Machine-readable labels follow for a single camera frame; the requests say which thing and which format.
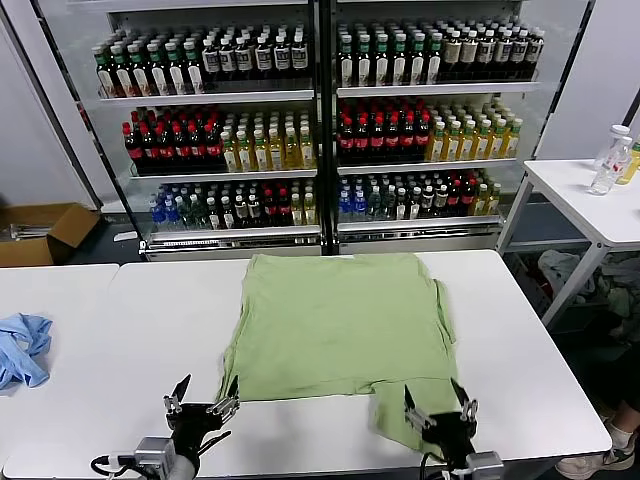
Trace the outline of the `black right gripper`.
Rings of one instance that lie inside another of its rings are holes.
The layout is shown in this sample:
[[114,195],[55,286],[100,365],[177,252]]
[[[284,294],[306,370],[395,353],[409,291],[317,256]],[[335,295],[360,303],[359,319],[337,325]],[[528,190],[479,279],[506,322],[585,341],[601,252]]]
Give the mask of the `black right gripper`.
[[446,463],[465,463],[466,457],[475,452],[471,439],[475,436],[478,402],[454,378],[450,382],[461,412],[429,416],[416,406],[408,386],[404,385],[404,416],[413,428],[423,428],[422,440],[438,446]]

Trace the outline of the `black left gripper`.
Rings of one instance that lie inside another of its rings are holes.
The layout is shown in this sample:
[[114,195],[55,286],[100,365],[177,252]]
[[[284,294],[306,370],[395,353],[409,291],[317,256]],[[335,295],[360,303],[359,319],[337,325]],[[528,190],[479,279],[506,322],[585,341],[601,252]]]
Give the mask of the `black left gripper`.
[[199,458],[231,435],[230,431],[225,431],[210,440],[204,440],[209,433],[220,431],[239,408],[238,376],[233,377],[226,395],[215,404],[181,403],[190,380],[191,375],[187,374],[175,385],[170,395],[163,397],[163,401],[175,453],[186,458]]

